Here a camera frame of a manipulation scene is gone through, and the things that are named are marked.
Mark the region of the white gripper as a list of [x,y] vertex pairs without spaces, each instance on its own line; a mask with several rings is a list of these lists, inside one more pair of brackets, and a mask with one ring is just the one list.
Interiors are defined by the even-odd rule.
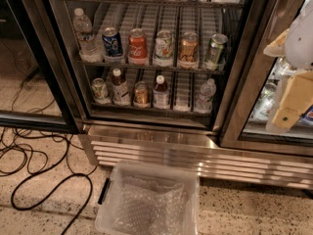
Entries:
[[[274,41],[268,44],[263,54],[269,57],[284,57],[298,69],[313,69],[313,1]],[[281,129],[291,129],[300,117],[313,105],[313,71],[299,71],[282,79],[278,94],[278,109],[271,122]]]

